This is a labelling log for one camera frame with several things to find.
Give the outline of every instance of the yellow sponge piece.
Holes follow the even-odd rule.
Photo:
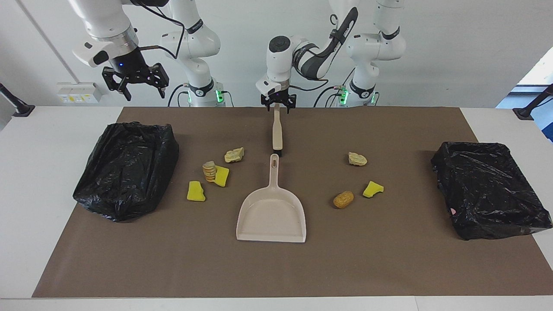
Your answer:
[[[188,194],[186,196],[188,201],[203,202],[206,200],[204,195],[204,189],[200,182],[192,180],[188,183]]]
[[[375,194],[379,192],[384,192],[384,186],[381,186],[375,182],[369,182],[369,185],[363,191],[363,196],[366,196],[368,198],[372,198]]]
[[[231,170],[226,167],[220,167],[217,165],[215,167],[217,168],[217,173],[215,173],[215,183],[221,187],[226,186],[228,174],[231,172]]]

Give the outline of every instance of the beige dustpan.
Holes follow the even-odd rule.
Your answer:
[[[238,215],[236,238],[248,241],[305,242],[305,214],[292,192],[278,187],[279,157],[271,155],[269,186],[244,200]]]

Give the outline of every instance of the brown mat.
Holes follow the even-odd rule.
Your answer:
[[[235,238],[244,198],[268,183],[272,113],[262,108],[125,108],[119,121],[173,125],[181,146],[158,209],[115,224],[77,206],[33,297],[311,297],[551,295],[553,273],[531,236],[463,241],[430,158],[476,138],[457,108],[296,109],[282,115],[280,185],[303,203],[305,244]],[[224,165],[244,146],[242,162]],[[347,164],[362,153],[365,167]],[[202,180],[214,159],[226,188]],[[207,201],[186,201],[202,180]],[[360,196],[370,180],[385,186]],[[344,210],[331,207],[345,190]]]

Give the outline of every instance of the black garbage bag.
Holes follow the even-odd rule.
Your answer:
[[[505,145],[445,142],[431,162],[461,238],[503,239],[553,226]]]
[[[152,212],[179,158],[171,125],[108,125],[88,158],[73,198],[112,221]]]

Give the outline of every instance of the white tabletop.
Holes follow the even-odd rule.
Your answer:
[[[37,107],[0,132],[0,310],[521,310],[551,297],[29,299],[73,211],[72,192],[98,137],[120,107]],[[553,144],[511,110],[462,109],[481,142],[506,144],[553,210]],[[553,266],[553,230],[534,235]]]

